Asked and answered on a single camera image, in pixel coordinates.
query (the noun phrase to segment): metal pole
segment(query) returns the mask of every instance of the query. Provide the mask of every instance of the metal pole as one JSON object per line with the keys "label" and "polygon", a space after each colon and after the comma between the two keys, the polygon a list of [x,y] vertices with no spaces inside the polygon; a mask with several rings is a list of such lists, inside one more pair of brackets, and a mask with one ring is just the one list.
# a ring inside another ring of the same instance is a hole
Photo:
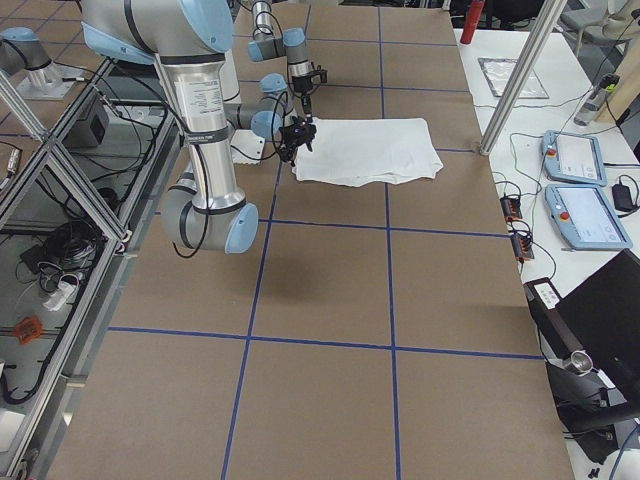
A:
{"label": "metal pole", "polygon": [[18,91],[13,88],[13,85],[9,82],[9,78],[2,70],[0,70],[0,98],[4,99],[13,114],[22,122],[31,138],[39,141],[44,139],[47,129],[31,111]]}
{"label": "metal pole", "polygon": [[527,78],[529,78],[529,73],[538,59],[538,55],[540,55],[540,52],[544,48],[547,37],[558,21],[566,3],[567,0],[546,0],[544,5],[542,5],[535,26],[529,34],[527,43],[525,43],[522,48],[518,64],[516,68],[513,69],[504,93],[498,102],[496,111],[493,113],[482,137],[482,142],[480,143],[481,155],[489,155],[489,153],[491,153],[500,132],[502,132],[505,123],[507,123],[511,109],[516,103]]}

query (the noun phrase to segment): white towel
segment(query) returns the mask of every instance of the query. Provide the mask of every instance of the white towel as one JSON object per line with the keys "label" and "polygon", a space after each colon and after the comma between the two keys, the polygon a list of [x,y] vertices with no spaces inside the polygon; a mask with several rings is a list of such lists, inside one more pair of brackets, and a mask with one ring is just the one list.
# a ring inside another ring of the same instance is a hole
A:
{"label": "white towel", "polygon": [[298,148],[296,178],[360,187],[371,182],[399,184],[434,178],[442,168],[427,122],[314,119],[313,152]]}

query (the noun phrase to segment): electrical wire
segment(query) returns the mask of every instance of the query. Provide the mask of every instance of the electrical wire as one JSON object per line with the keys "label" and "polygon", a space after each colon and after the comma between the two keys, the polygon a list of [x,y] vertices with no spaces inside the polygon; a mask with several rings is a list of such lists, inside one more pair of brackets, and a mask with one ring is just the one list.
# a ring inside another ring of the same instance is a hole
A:
{"label": "electrical wire", "polygon": [[[209,209],[209,177],[208,177],[208,174],[207,174],[207,166],[204,163],[204,155],[202,153],[202,148],[200,147],[200,145],[197,145],[197,144],[194,145],[194,150],[196,151],[196,153],[198,155],[198,160],[200,162],[200,167],[202,168],[202,176],[204,177],[205,202],[207,202],[206,208],[208,210]],[[204,215],[204,226],[202,228],[202,235],[200,236],[200,240],[198,241],[198,244],[191,251],[191,253],[188,253],[188,254],[181,253],[178,250],[178,246],[175,244],[175,242],[172,242],[173,250],[176,252],[176,254],[180,258],[184,258],[185,260],[193,258],[200,251],[200,248],[202,247],[202,244],[204,243],[204,239],[207,236],[208,228],[209,228],[209,215],[205,214]]]}
{"label": "electrical wire", "polygon": [[0,143],[3,145],[8,145],[9,147],[15,148],[16,150],[20,150],[22,152],[22,149],[13,143],[5,142],[4,140],[0,140]]}
{"label": "electrical wire", "polygon": [[538,242],[534,242],[533,240],[531,241],[531,243],[533,243],[536,247],[538,247],[540,250],[542,250],[544,253],[547,254],[547,256],[551,259],[551,262],[553,263],[553,271],[551,272],[551,275],[549,275],[549,280],[553,280],[553,277],[556,276],[556,273],[558,271],[558,264],[556,263],[556,259],[553,258],[553,255],[551,255],[551,253],[549,253],[549,250],[547,250],[546,248],[544,248],[542,245],[540,245]]}
{"label": "electrical wire", "polygon": [[613,468],[611,469],[609,480],[613,480],[613,477],[615,477],[616,472],[618,471],[618,466],[620,465],[620,460],[622,460],[622,455],[627,449],[627,445],[629,445],[633,436],[636,435],[637,437],[638,434],[640,434],[640,424],[636,425],[636,427],[633,430],[631,430],[631,432],[629,432],[629,435],[627,435],[627,438],[623,442],[622,447],[620,447],[620,452],[618,453],[618,456],[616,457],[616,461],[613,464]]}

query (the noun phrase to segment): black cable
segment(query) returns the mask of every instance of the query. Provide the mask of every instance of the black cable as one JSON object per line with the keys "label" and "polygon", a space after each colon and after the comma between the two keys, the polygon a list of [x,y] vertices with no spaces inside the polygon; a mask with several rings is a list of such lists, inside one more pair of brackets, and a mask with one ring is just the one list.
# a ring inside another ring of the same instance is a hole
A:
{"label": "black cable", "polygon": [[22,149],[20,147],[18,147],[17,145],[14,145],[13,143],[5,142],[3,140],[0,140],[0,143],[2,143],[3,145],[8,145],[10,147],[13,147],[16,150],[20,150],[22,152]]}
{"label": "black cable", "polygon": [[605,163],[603,165],[609,168],[640,168],[640,163]]}
{"label": "black cable", "polygon": [[[88,270],[88,274],[85,278],[88,278],[91,273],[93,272],[96,264],[98,263],[96,261],[96,259],[98,259],[101,255],[102,255],[102,243],[101,242],[97,242],[96,243],[96,248],[93,251],[93,260],[91,262],[91,264],[87,267]],[[51,363],[51,360],[53,359],[53,356],[55,355],[58,347],[60,346],[60,343],[62,342],[64,335],[67,331],[67,328],[69,327],[69,324],[71,323],[71,320],[74,317],[75,311],[78,307],[79,304],[79,300],[82,298],[83,295],[83,291],[86,288],[86,284],[87,282],[80,282],[79,285],[79,290],[78,293],[76,295],[76,301],[72,304],[72,308],[71,311],[69,312],[69,315],[67,316],[67,319],[65,321],[65,323],[59,328],[58,331],[58,335],[56,336],[56,339],[54,340],[53,344],[51,345],[51,348],[49,349],[49,351],[47,352],[46,357],[42,360],[42,362],[40,363],[40,371],[38,373],[38,377],[34,383],[34,385],[28,389],[25,390],[25,394],[20,397],[20,398],[16,398],[13,396],[13,393],[15,392],[15,389],[10,389],[9,385],[8,385],[8,380],[7,380],[7,376],[6,376],[6,371],[7,370],[11,370],[11,369],[15,369],[16,366],[15,365],[6,365],[5,368],[2,371],[2,375],[0,375],[0,389],[2,390],[2,398],[3,400],[8,403],[9,405],[21,405],[26,403],[27,401],[29,401],[31,398],[33,398],[33,396],[38,392],[42,381],[44,380],[44,375],[46,373],[47,368],[49,367],[49,364]]]}
{"label": "black cable", "polygon": [[[522,197],[522,189],[520,188],[520,185],[518,185],[515,182],[512,182],[511,180],[499,180],[497,182],[494,182],[496,185],[504,185],[504,188],[502,189],[502,196],[503,197],[509,197],[509,198],[517,198],[518,200],[520,200],[520,197]],[[518,193],[512,193],[510,195],[507,195],[507,185],[512,185],[514,187],[516,187],[516,189],[518,190]]]}
{"label": "black cable", "polygon": [[[207,175],[207,166],[204,163],[204,155],[202,154],[202,148],[200,147],[200,145],[194,145],[194,150],[196,151],[197,155],[198,155],[198,161],[200,162],[200,167],[202,168],[202,176],[204,177],[204,192],[205,192],[205,202],[206,202],[206,208],[207,210],[209,209],[209,177]],[[173,250],[176,252],[176,254],[180,257],[180,258],[184,258],[186,260],[193,258],[196,253],[198,253],[200,251],[200,247],[202,247],[202,244],[204,243],[204,239],[207,236],[207,230],[209,228],[209,215],[207,213],[204,214],[204,227],[202,228],[202,235],[200,236],[200,241],[198,242],[198,244],[196,245],[196,247],[193,249],[193,251],[191,253],[188,254],[184,254],[184,253],[180,253],[180,251],[178,250],[178,246],[175,244],[175,242],[172,242],[173,244]]]}
{"label": "black cable", "polygon": [[558,264],[556,263],[556,259],[553,258],[553,255],[551,255],[551,253],[549,253],[549,250],[544,248],[538,242],[531,241],[531,243],[533,243],[536,247],[538,247],[540,250],[546,253],[547,256],[551,259],[551,262],[553,263],[553,272],[551,272],[551,275],[549,276],[549,280],[553,280],[553,277],[556,276],[556,272],[558,271]]}
{"label": "black cable", "polygon": [[72,218],[81,218],[81,215],[77,214],[76,212],[74,212],[73,210],[70,210],[64,202],[60,201],[52,192],[48,191],[45,186],[40,182],[40,179],[36,179],[36,184],[40,187],[40,189],[42,190],[42,192],[49,197],[51,200],[53,200],[55,203],[57,203],[61,208],[62,211],[69,217]]}
{"label": "black cable", "polygon": [[596,70],[595,75],[593,75],[593,77],[591,78],[591,84],[595,83],[595,81],[598,79],[598,75],[600,74],[600,70],[602,69],[604,63],[607,61],[607,59],[611,56],[611,54],[614,52],[614,50],[616,50],[616,46],[618,44],[618,42],[620,41],[620,39],[622,38],[622,36],[627,32],[627,30],[629,29],[629,27],[631,27],[631,25],[633,25],[635,23],[636,19],[634,18],[633,20],[631,20],[629,22],[629,24],[624,28],[624,30],[622,31],[622,33],[620,33],[620,35],[618,35],[618,38],[616,38],[614,40],[614,44],[613,46],[609,49],[609,52],[605,55],[605,57],[602,59],[602,62],[600,62],[600,65],[598,66],[598,69]]}

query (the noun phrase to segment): cable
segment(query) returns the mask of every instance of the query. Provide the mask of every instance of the cable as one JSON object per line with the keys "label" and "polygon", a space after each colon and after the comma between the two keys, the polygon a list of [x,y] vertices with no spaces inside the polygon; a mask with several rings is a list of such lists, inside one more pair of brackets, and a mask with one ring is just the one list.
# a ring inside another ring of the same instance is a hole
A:
{"label": "cable", "polygon": [[[520,185],[518,185],[517,183],[514,183],[510,180],[500,180],[498,182],[494,182],[496,185],[504,185],[504,188],[502,189],[502,196],[503,197],[509,197],[509,198],[516,198],[517,200],[520,200],[520,197],[522,197],[522,189],[520,188]],[[507,195],[507,186],[508,185],[513,185],[514,187],[516,187],[516,189],[518,190],[518,193],[512,193]]]}
{"label": "cable", "polygon": [[514,163],[513,163],[514,169],[520,175],[523,175],[523,176],[527,177],[529,180],[533,181],[536,184],[535,193],[533,193],[533,194],[523,194],[523,195],[538,195],[538,193],[540,193],[542,191],[542,184],[539,181],[540,175],[538,176],[538,180],[536,180],[534,177],[532,177],[528,173],[526,173],[526,172],[520,170],[520,168],[518,168],[518,153],[516,151],[515,143],[513,142],[513,137],[514,136],[541,139],[542,135],[529,135],[528,133],[519,133],[519,132],[514,132],[514,133],[511,133],[509,135],[509,146],[510,146],[510,149],[511,149],[511,156],[513,157],[513,160],[514,160]]}
{"label": "cable", "polygon": [[640,164],[636,163],[605,163],[607,168],[640,168]]}
{"label": "cable", "polygon": [[[86,267],[86,268],[82,268],[83,270],[88,270],[88,274],[85,276],[85,278],[88,278],[91,273],[93,272],[93,269],[95,268],[96,264],[98,263],[96,260],[98,258],[100,258],[100,256],[102,255],[102,242],[96,242],[96,248],[93,251],[93,260],[91,262],[91,264]],[[15,388],[14,389],[10,389],[9,385],[8,385],[8,380],[7,380],[7,375],[6,372],[8,370],[12,370],[17,368],[15,365],[5,365],[3,371],[2,371],[2,375],[0,376],[0,389],[2,390],[2,398],[3,400],[8,403],[9,405],[21,405],[26,403],[27,401],[29,401],[31,398],[33,398],[33,396],[38,392],[40,385],[42,384],[42,381],[44,380],[44,376],[46,373],[47,368],[49,367],[49,364],[51,363],[51,360],[53,359],[53,356],[55,355],[60,343],[62,342],[64,335],[66,333],[67,328],[69,327],[69,324],[71,323],[71,320],[74,318],[74,314],[75,314],[75,310],[78,307],[78,303],[79,303],[79,299],[82,298],[82,291],[84,290],[84,288],[86,288],[86,283],[81,283],[79,285],[79,291],[78,294],[76,296],[76,302],[73,303],[71,311],[69,312],[69,315],[67,316],[67,319],[65,321],[65,323],[59,327],[59,332],[58,335],[56,336],[55,341],[53,342],[53,344],[51,345],[51,348],[49,349],[49,351],[47,352],[47,355],[45,356],[45,358],[40,362],[40,371],[38,373],[38,377],[34,383],[34,385],[29,388],[28,390],[25,390],[25,394],[22,397],[16,398],[13,396],[13,393],[15,392]]]}
{"label": "cable", "polygon": [[553,280],[553,277],[556,276],[556,273],[558,271],[558,264],[556,263],[556,259],[553,258],[553,255],[551,255],[551,253],[549,253],[549,250],[547,250],[546,248],[544,248],[542,245],[540,245],[538,242],[534,242],[533,240],[531,241],[531,243],[533,243],[536,247],[538,247],[540,250],[542,250],[544,253],[547,254],[547,256],[551,259],[551,262],[553,263],[553,272],[551,272],[551,275],[549,276],[549,280]]}
{"label": "cable", "polygon": [[611,474],[609,475],[609,480],[613,480],[613,477],[615,476],[616,471],[618,470],[618,465],[620,465],[620,460],[622,459],[622,454],[627,449],[627,445],[629,444],[629,442],[633,438],[633,435],[635,434],[637,436],[639,433],[640,433],[640,424],[636,425],[636,427],[633,430],[631,430],[629,435],[627,435],[627,438],[625,439],[624,443],[622,444],[622,447],[620,447],[620,452],[618,453],[618,456],[616,457],[616,461],[613,464],[613,468],[611,469]]}
{"label": "cable", "polygon": [[8,145],[9,147],[13,147],[16,150],[20,150],[22,152],[22,149],[20,147],[18,147],[17,145],[14,145],[13,143],[5,142],[3,140],[0,140],[0,143],[3,144],[3,145]]}
{"label": "cable", "polygon": [[613,53],[614,50],[616,50],[616,46],[618,44],[618,42],[620,41],[620,39],[623,37],[623,35],[627,32],[627,30],[629,29],[629,27],[631,27],[631,25],[633,25],[635,23],[636,19],[632,19],[629,24],[624,28],[624,30],[620,33],[620,35],[618,35],[618,38],[616,38],[614,40],[613,45],[611,46],[611,48],[609,49],[609,52],[605,55],[605,57],[602,59],[602,62],[600,62],[600,65],[598,66],[598,69],[596,70],[595,75],[593,75],[593,77],[591,78],[591,84],[593,84],[597,79],[598,79],[598,75],[600,74],[600,70],[602,69],[604,63],[607,61],[607,59],[611,56],[611,54]]}
{"label": "cable", "polygon": [[[593,89],[593,87],[589,88],[587,93],[589,93],[592,89]],[[571,102],[575,102],[576,100],[580,100],[585,95],[586,95],[586,93],[583,93],[579,97],[570,98],[569,100],[565,100],[564,102],[558,103],[557,105],[515,105],[513,108],[559,108],[559,107],[564,107],[567,103],[571,103]],[[495,109],[495,108],[497,108],[497,105],[474,105],[474,107],[475,108],[494,108]]]}
{"label": "cable", "polygon": [[[196,153],[198,154],[198,160],[200,162],[200,167],[202,168],[202,176],[204,177],[205,202],[208,210],[209,209],[209,177],[207,175],[207,166],[204,163],[204,155],[202,154],[202,149],[200,148],[200,145],[196,144],[193,147]],[[202,235],[200,236],[200,241],[198,241],[198,244],[193,249],[193,251],[189,254],[180,253],[180,251],[178,250],[178,246],[175,244],[175,242],[171,242],[173,244],[173,250],[176,252],[176,254],[180,258],[184,258],[186,260],[193,258],[196,255],[196,253],[200,251],[200,247],[202,247],[202,244],[204,243],[204,239],[207,236],[208,228],[209,228],[209,215],[205,213],[204,227],[202,228]]]}

